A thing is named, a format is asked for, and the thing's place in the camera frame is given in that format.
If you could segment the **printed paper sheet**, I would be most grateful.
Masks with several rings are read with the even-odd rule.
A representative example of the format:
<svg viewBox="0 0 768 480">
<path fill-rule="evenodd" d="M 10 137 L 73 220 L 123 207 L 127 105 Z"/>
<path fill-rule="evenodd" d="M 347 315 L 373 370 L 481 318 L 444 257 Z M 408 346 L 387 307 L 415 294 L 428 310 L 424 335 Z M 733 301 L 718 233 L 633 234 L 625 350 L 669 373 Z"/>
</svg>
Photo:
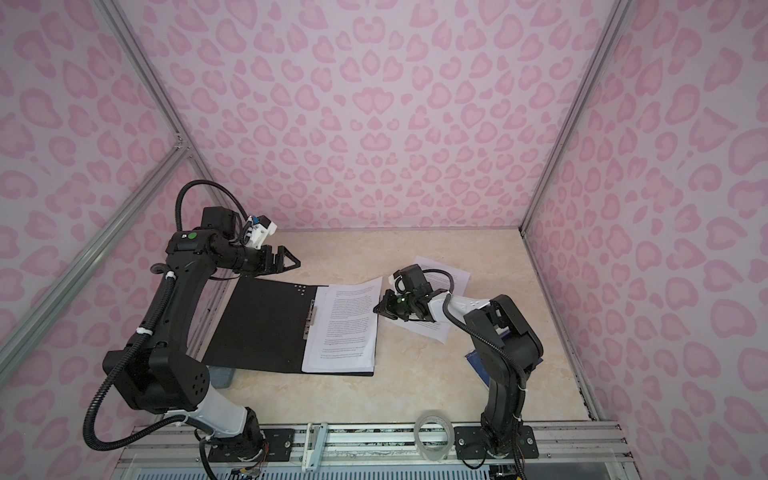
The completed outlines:
<svg viewBox="0 0 768 480">
<path fill-rule="evenodd" d="M 317 289 L 301 366 L 305 374 L 371 376 L 382 279 Z"/>
<path fill-rule="evenodd" d="M 452 275 L 452 278 L 456 282 L 454 293 L 457 296 L 463 296 L 467 285 L 469 283 L 470 274 L 466 271 L 460 270 L 455 267 L 428 259 L 426 257 L 417 256 L 414 262 L 418 264 L 423 270 L 427 269 L 440 269 L 444 270 Z M 434 290 L 449 287 L 449 280 L 444 274 L 440 273 L 426 273 L 426 279 L 432 285 Z M 452 324 L 449 321 L 440 322 L 421 322 L 421 321 L 402 321 L 402 320 L 389 320 L 389 323 L 398 326 L 402 329 L 416 333 L 418 335 L 439 341 L 445 344 L 448 340 L 450 331 L 453 329 Z"/>
</svg>

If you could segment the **white folder with black inside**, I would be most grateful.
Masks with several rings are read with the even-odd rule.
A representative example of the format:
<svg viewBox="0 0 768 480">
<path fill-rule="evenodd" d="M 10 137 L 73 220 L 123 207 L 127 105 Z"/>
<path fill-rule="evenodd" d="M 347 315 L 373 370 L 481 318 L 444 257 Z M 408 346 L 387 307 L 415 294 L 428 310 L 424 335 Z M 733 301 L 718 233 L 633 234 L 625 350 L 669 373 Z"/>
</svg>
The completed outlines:
<svg viewBox="0 0 768 480">
<path fill-rule="evenodd" d="M 301 371 L 303 330 L 322 285 L 244 278 L 234 287 L 203 356 L 209 366 L 284 374 Z"/>
</svg>

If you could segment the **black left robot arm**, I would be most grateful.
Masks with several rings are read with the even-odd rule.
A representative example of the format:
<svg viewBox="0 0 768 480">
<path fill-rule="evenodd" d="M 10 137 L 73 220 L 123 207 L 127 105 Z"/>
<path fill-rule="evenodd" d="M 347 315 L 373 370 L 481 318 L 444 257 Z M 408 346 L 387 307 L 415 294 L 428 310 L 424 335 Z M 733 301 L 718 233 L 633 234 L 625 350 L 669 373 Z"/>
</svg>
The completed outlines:
<svg viewBox="0 0 768 480">
<path fill-rule="evenodd" d="M 248 229 L 238 234 L 237 227 Z M 230 459 L 262 461 L 266 440 L 255 412 L 227 400 L 211 384 L 208 368 L 187 352 L 198 301 L 219 269 L 246 276 L 283 273 L 300 267 L 284 246 L 265 239 L 276 230 L 265 216 L 239 223 L 225 207 L 207 207 L 200 226 L 178 226 L 168 242 L 166 260 L 152 271 L 161 282 L 149 310 L 126 346 L 105 356 L 106 378 L 87 407 L 82 435 L 95 451 L 124 448 L 171 424 L 184 423 L 202 432 L 201 447 L 216 447 Z M 133 410 L 159 416 L 159 421 L 125 438 L 101 440 L 95 431 L 98 411 L 111 388 Z"/>
</svg>

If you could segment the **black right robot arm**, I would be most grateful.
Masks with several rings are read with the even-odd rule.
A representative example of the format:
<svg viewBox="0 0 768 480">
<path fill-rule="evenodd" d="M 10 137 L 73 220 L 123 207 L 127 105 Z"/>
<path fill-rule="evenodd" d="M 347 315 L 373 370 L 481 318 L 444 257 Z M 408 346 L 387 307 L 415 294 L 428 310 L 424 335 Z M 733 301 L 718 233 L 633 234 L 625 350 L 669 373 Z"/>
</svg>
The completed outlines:
<svg viewBox="0 0 768 480">
<path fill-rule="evenodd" d="M 486 449 L 497 457 L 518 451 L 527 381 L 544 349 L 511 297 L 472 299 L 446 289 L 388 289 L 373 312 L 404 322 L 449 323 L 468 334 L 489 377 L 489 397 L 481 414 Z"/>
</svg>

